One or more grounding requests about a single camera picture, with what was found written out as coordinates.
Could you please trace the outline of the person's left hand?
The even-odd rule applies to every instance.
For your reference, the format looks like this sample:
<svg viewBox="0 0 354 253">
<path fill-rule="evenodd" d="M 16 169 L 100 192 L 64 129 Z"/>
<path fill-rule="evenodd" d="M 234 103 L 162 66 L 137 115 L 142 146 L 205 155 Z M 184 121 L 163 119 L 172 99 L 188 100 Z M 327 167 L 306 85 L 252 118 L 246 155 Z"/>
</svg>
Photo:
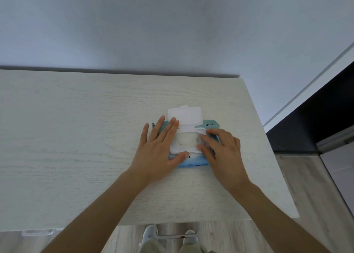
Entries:
<svg viewBox="0 0 354 253">
<path fill-rule="evenodd" d="M 170 147 L 160 145 L 157 141 L 159 129 L 164 121 L 165 116 L 162 115 L 151 130 L 150 135 L 148 135 L 147 143 L 140 149 L 138 145 L 133 161 L 127 171 L 143 188 L 163 179 L 178 166 L 169 164 Z M 176 120 L 176 131 L 178 127 L 179 121 Z"/>
</svg>

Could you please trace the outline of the person's right hand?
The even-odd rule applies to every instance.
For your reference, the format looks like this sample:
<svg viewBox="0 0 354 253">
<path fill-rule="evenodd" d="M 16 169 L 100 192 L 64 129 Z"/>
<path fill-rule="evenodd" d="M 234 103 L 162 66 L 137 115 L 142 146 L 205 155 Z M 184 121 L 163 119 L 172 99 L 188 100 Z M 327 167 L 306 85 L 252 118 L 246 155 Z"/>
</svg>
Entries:
<svg viewBox="0 0 354 253">
<path fill-rule="evenodd" d="M 219 183 L 229 193 L 241 193 L 252 183 L 246 173 L 240 151 L 240 140 L 223 129 L 208 129 L 208 134 L 219 137 L 220 143 L 207 135 L 201 134 L 206 146 L 215 152 L 216 160 L 208 160 Z"/>
</svg>

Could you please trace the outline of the blue wet wipes pack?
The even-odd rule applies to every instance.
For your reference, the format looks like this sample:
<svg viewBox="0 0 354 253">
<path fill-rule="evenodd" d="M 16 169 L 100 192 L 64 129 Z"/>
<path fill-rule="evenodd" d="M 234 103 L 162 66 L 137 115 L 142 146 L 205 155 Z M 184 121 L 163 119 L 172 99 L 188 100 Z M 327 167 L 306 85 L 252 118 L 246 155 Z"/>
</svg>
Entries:
<svg viewBox="0 0 354 253">
<path fill-rule="evenodd" d="M 208 129 L 219 129 L 219 124 L 215 120 L 204 120 L 200 107 L 184 105 L 167 110 L 167 119 L 159 129 L 159 134 L 173 117 L 179 121 L 179 128 L 170 146 L 169 159 L 175 158 L 180 152 L 188 152 L 188 158 L 179 164 L 178 168 L 208 166 L 208 160 L 197 146 L 204 144 L 200 137 L 201 134 L 207 135 L 220 143 L 217 135 L 206 133 Z"/>
</svg>

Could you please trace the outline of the person's left forearm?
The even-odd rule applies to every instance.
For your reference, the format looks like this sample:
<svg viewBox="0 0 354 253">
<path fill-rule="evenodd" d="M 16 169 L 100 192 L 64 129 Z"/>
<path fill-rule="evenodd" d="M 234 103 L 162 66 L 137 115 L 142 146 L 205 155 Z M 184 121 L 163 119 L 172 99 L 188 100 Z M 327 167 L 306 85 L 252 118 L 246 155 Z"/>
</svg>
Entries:
<svg viewBox="0 0 354 253">
<path fill-rule="evenodd" d="M 149 184 L 149 176 L 125 171 L 41 253 L 101 253 L 131 203 Z"/>
</svg>

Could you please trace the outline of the person's right forearm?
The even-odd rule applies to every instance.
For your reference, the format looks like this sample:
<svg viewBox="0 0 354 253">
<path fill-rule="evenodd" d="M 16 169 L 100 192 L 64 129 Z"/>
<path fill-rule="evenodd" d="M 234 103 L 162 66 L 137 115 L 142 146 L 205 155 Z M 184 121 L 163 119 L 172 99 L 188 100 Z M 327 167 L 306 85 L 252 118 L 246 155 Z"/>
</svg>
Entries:
<svg viewBox="0 0 354 253">
<path fill-rule="evenodd" d="M 229 192 L 251 217 L 274 253 L 331 253 L 255 184 L 247 183 Z"/>
</svg>

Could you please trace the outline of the person's white right shoe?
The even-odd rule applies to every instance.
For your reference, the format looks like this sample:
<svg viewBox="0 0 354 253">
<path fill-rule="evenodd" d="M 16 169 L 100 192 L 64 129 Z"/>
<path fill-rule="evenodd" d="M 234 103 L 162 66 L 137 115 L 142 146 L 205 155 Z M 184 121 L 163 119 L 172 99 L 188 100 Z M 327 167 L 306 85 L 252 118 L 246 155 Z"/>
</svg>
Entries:
<svg viewBox="0 0 354 253">
<path fill-rule="evenodd" d="M 187 230 L 183 238 L 183 244 L 196 244 L 197 242 L 197 233 L 192 229 Z"/>
</svg>

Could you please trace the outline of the person's white shoe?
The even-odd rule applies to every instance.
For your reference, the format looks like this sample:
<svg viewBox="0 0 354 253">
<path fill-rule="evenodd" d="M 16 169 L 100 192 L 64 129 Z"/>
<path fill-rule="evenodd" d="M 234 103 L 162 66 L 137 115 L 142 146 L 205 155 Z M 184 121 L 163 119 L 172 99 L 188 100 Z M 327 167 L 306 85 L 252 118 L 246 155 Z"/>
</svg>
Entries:
<svg viewBox="0 0 354 253">
<path fill-rule="evenodd" d="M 156 240 L 157 241 L 158 238 L 158 230 L 156 225 L 151 224 L 149 226 L 147 226 L 144 230 L 143 233 L 143 239 L 142 239 L 142 244 L 146 243 L 149 240 Z"/>
<path fill-rule="evenodd" d="M 197 233 L 192 229 L 187 230 L 183 238 L 183 244 L 196 244 L 197 242 Z"/>
</svg>

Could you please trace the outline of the white table crossbar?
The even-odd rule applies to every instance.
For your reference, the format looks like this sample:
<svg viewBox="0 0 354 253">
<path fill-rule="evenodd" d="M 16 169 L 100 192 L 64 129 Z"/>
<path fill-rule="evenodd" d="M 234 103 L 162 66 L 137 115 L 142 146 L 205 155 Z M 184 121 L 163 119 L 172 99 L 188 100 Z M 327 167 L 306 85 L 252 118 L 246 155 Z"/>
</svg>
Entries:
<svg viewBox="0 0 354 253">
<path fill-rule="evenodd" d="M 170 239 L 183 239 L 185 234 L 180 234 L 180 235 L 158 235 L 156 234 L 156 239 L 157 240 L 170 240 Z"/>
</svg>

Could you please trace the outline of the person's white left shoe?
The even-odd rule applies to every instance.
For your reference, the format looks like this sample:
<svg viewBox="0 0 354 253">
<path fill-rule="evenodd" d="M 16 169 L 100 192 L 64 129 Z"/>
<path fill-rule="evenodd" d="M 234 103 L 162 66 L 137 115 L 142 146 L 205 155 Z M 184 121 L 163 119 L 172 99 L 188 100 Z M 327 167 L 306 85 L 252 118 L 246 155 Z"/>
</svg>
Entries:
<svg viewBox="0 0 354 253">
<path fill-rule="evenodd" d="M 156 240 L 157 241 L 158 238 L 158 230 L 156 225 L 151 224 L 149 226 L 147 226 L 144 230 L 143 233 L 143 239 L 142 239 L 142 244 L 146 243 L 149 240 Z"/>
</svg>

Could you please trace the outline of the dark cabinet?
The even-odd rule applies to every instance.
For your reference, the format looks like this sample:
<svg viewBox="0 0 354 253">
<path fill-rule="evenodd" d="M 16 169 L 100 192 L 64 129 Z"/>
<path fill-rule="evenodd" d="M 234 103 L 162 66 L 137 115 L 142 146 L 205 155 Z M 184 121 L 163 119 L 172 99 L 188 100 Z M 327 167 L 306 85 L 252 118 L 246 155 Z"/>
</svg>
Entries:
<svg viewBox="0 0 354 253">
<path fill-rule="evenodd" d="M 316 143 L 354 125 L 354 62 L 267 132 L 276 154 L 317 153 Z"/>
</svg>

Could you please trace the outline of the white door frame trim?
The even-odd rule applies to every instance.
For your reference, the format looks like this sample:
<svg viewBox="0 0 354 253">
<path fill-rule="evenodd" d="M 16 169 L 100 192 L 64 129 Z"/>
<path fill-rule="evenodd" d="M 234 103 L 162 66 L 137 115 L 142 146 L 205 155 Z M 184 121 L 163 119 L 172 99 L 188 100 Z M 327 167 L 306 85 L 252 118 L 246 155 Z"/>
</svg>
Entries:
<svg viewBox="0 0 354 253">
<path fill-rule="evenodd" d="M 354 42 L 263 125 L 265 133 L 269 132 L 312 95 L 328 84 L 352 62 L 354 62 Z"/>
</svg>

